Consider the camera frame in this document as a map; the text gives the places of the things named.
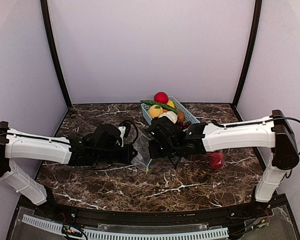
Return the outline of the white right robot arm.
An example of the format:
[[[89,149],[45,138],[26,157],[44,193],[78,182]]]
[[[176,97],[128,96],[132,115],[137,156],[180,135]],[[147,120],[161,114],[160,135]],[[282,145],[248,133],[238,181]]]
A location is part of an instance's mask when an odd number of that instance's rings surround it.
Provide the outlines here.
[[[176,156],[187,159],[225,149],[268,148],[270,160],[254,194],[257,202],[267,203],[285,174],[300,161],[288,121],[280,110],[273,110],[270,116],[252,121],[195,123],[183,131],[163,116],[154,119],[147,129],[153,138],[149,141],[149,154],[152,159]]]

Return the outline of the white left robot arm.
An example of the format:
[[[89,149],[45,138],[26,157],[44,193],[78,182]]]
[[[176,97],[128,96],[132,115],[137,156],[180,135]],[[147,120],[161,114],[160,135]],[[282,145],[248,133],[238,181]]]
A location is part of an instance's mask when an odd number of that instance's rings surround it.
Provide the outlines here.
[[[98,163],[130,164],[138,155],[133,143],[124,143],[130,122],[119,126],[99,125],[93,133],[81,138],[49,137],[24,133],[0,122],[0,180],[36,206],[55,203],[52,191],[31,178],[14,161],[33,159],[73,167],[88,167]]]

